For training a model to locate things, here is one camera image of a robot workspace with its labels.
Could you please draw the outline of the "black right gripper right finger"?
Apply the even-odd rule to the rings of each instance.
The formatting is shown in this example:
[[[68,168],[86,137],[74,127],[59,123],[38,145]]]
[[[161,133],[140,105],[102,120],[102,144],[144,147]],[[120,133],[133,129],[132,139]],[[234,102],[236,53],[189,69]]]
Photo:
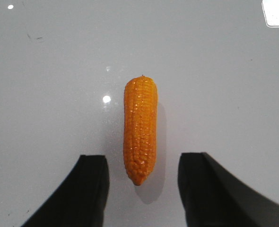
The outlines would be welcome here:
[[[182,153],[178,188],[189,227],[279,227],[279,204],[227,171],[208,153]]]

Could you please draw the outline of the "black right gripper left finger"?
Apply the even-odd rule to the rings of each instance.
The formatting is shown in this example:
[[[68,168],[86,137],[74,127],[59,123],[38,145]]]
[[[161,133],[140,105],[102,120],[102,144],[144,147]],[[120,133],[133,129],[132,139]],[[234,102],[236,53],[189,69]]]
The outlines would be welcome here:
[[[65,180],[23,226],[101,227],[108,192],[106,157],[81,155]]]

